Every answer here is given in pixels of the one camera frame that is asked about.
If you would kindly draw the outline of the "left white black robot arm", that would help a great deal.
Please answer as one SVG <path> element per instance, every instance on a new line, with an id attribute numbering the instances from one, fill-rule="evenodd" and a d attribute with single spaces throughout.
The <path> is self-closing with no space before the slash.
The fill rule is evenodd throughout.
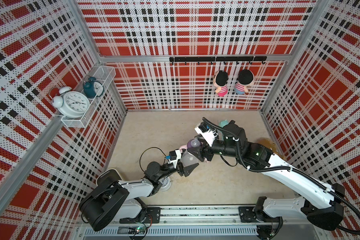
<path id="1" fill-rule="evenodd" d="M 187 177 L 199 164 L 184 166 L 183 163 L 160 165 L 151 162 L 145 175 L 137 181 L 122 181 L 115 169 L 110 169 L 97 179 L 96 188 L 79 204 L 82 217 L 95 232 L 120 219 L 142 223 L 148 217 L 148 207 L 141 197 L 155 195 L 163 186 L 161 180 L 173 173 Z"/>

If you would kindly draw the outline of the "clear baby bottle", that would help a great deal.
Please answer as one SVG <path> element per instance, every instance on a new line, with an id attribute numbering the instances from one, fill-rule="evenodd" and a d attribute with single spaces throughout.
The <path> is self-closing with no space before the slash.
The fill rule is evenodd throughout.
<path id="1" fill-rule="evenodd" d="M 182 154 L 181 162 L 183 167 L 188 167 L 194 164 L 198 164 L 199 159 L 185 150 L 185 152 Z"/>

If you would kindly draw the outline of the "mint green bottle cap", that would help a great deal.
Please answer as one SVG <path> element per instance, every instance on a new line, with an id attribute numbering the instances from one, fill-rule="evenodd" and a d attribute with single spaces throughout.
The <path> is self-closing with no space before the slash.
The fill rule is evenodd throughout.
<path id="1" fill-rule="evenodd" d="M 228 120 L 222 120 L 219 122 L 219 126 L 221 128 L 223 128 L 224 126 L 228 125 L 229 124 L 229 121 Z"/>

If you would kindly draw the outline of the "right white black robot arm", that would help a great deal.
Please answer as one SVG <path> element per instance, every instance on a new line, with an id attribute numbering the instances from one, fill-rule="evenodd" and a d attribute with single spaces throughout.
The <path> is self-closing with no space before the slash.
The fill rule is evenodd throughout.
<path id="1" fill-rule="evenodd" d="M 299 194 L 293 199 L 259 197 L 252 214 L 256 220 L 306 219 L 326 231 L 360 235 L 360 211 L 345 199 L 342 185 L 319 181 L 288 164 L 271 149 L 249 142 L 245 130 L 235 121 L 220 127 L 203 118 L 195 131 L 204 139 L 202 159 L 210 161 L 214 155 L 233 157 L 247 171 L 271 177 Z"/>

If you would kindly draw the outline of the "pink bottle handle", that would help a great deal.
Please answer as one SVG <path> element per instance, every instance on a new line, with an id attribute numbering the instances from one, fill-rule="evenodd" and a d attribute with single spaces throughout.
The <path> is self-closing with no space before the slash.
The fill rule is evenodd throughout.
<path id="1" fill-rule="evenodd" d="M 179 150 L 181 151 L 181 152 L 184 152 L 185 150 L 187 150 L 187 145 L 183 145 L 183 146 L 180 146 L 179 147 Z"/>

